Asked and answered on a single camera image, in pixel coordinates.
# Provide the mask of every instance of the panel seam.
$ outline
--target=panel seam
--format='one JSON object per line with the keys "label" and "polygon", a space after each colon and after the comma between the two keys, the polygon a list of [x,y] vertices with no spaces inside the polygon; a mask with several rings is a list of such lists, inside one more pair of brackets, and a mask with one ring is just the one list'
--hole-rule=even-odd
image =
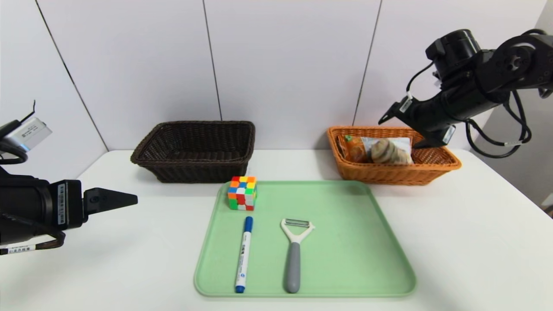
{"label": "panel seam", "polygon": [[355,113],[353,114],[353,122],[351,122],[351,126],[355,124],[355,118],[357,117],[357,110],[359,109],[359,102],[361,101],[361,93],[363,92],[363,84],[365,83],[365,76],[367,75],[367,68],[369,67],[369,59],[371,58],[371,52],[373,50],[374,36],[376,36],[377,33],[378,19],[380,18],[380,9],[382,8],[382,2],[384,2],[384,0],[380,0],[380,3],[378,4],[377,19],[374,22],[371,45],[369,46],[369,54],[367,55],[367,62],[365,63],[365,72],[363,73],[363,79],[361,79],[361,87],[359,88],[359,96],[357,96],[357,104],[355,106]]}
{"label": "panel seam", "polygon": [[213,67],[213,79],[215,80],[215,93],[217,93],[217,104],[219,105],[219,117],[221,118],[221,121],[223,121],[223,111],[221,110],[221,100],[219,98],[219,87],[217,85],[217,75],[215,74],[215,61],[213,59],[213,48],[211,47],[211,37],[210,37],[210,34],[209,34],[209,25],[207,24],[207,10],[206,10],[205,0],[202,0],[202,4],[204,5],[204,17],[206,19],[207,41],[209,42],[209,52],[210,52],[210,55],[211,55],[211,66]]}
{"label": "panel seam", "polygon": [[56,51],[58,52],[58,56],[61,59],[61,62],[64,65],[65,71],[67,72],[67,75],[69,76],[69,79],[71,80],[71,83],[73,83],[73,87],[75,88],[75,91],[77,92],[77,95],[79,96],[79,99],[81,100],[81,103],[83,107],[85,108],[86,113],[88,114],[88,117],[90,118],[90,121],[92,121],[92,125],[94,125],[94,128],[96,129],[96,132],[98,133],[98,136],[100,137],[100,140],[102,141],[102,144],[106,148],[106,151],[110,151],[109,148],[106,145],[106,142],[104,141],[102,135],[100,134],[100,131],[98,130],[98,126],[96,126],[96,123],[94,122],[94,119],[90,115],[90,111],[88,110],[88,107],[85,104],[85,101],[82,99],[81,92],[79,92],[79,88],[75,84],[75,81],[73,80],[73,77],[71,76],[71,73],[69,72],[69,69],[67,68],[67,65],[65,64],[65,60],[63,56],[61,56],[60,49],[58,48],[58,45],[56,44],[56,40],[54,40],[54,36],[52,36],[52,32],[50,31],[50,27],[48,27],[48,23],[46,22],[46,18],[44,17],[44,14],[42,13],[42,9],[40,9],[40,5],[38,4],[38,0],[35,0],[36,7],[38,8],[38,12],[40,13],[40,16],[42,17],[42,21],[44,22],[44,25],[46,26],[46,30],[48,31],[48,34],[50,35],[50,38],[52,39],[52,42],[54,43],[54,47],[56,47]]}

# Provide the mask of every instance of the basket rim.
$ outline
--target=basket rim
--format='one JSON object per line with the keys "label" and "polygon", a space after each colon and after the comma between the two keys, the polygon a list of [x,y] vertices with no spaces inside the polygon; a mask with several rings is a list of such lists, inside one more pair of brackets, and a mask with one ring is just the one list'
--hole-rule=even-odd
{"label": "basket rim", "polygon": [[[163,159],[163,160],[151,160],[151,159],[143,159],[140,156],[144,152],[144,149],[146,146],[150,143],[150,141],[154,138],[155,134],[158,133],[158,131],[166,125],[175,125],[175,124],[219,124],[219,125],[237,125],[237,124],[244,124],[249,127],[250,133],[248,137],[248,145],[246,149],[246,155],[236,158],[236,159],[230,159],[230,160],[207,160],[207,159]],[[225,164],[225,165],[231,165],[231,164],[243,164],[248,163],[253,155],[253,145],[255,143],[255,125],[251,121],[169,121],[169,122],[162,122],[157,124],[149,133],[142,139],[142,141],[138,144],[136,149],[134,150],[133,154],[131,155],[131,162],[134,164],[138,164],[140,166],[160,166],[160,165],[175,165],[178,163],[181,164]]]}
{"label": "basket rim", "polygon": [[336,143],[336,137],[338,137],[339,130],[343,129],[383,129],[383,130],[395,130],[395,129],[408,129],[410,131],[416,132],[414,129],[410,127],[401,127],[401,126],[333,126],[329,127],[327,130],[327,136],[328,140],[330,142],[330,146],[332,148],[332,153],[334,154],[334,158],[336,159],[336,162],[338,162],[338,165],[348,165],[348,166],[354,166],[358,168],[398,168],[402,170],[445,170],[445,171],[451,171],[460,169],[462,164],[459,159],[446,147],[439,147],[442,149],[450,158],[452,158],[453,163],[450,164],[409,164],[409,165],[397,165],[397,164],[380,164],[380,163],[355,163],[346,160],[342,153],[338,150],[338,144]]}

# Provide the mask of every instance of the peeler blade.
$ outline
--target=peeler blade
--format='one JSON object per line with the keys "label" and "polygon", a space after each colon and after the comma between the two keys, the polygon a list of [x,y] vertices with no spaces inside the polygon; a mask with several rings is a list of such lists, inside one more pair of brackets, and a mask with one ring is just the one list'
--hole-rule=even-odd
{"label": "peeler blade", "polygon": [[286,218],[285,223],[290,226],[298,226],[298,227],[309,227],[309,222],[305,220],[297,220],[297,219],[288,219]]}

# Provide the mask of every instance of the vegetable peeler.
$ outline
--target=vegetable peeler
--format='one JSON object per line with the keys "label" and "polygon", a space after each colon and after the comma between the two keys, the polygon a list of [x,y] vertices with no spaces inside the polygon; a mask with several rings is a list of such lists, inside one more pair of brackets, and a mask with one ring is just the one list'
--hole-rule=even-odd
{"label": "vegetable peeler", "polygon": [[[299,235],[294,235],[286,225],[306,227],[307,229]],[[290,246],[288,248],[288,258],[286,260],[286,275],[284,279],[284,286],[287,292],[294,294],[300,290],[300,278],[301,278],[301,257],[300,257],[300,243],[303,239],[315,228],[311,221],[295,220],[295,219],[282,219],[280,227],[290,240]]]}

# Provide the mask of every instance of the gray handle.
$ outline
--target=gray handle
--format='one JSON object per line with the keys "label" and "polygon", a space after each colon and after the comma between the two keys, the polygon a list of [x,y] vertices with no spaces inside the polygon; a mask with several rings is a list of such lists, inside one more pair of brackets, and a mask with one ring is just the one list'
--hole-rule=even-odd
{"label": "gray handle", "polygon": [[286,279],[284,280],[284,286],[286,291],[294,294],[300,290],[300,278],[301,278],[301,258],[300,258],[300,244],[290,243],[288,248],[288,259],[286,261]]}

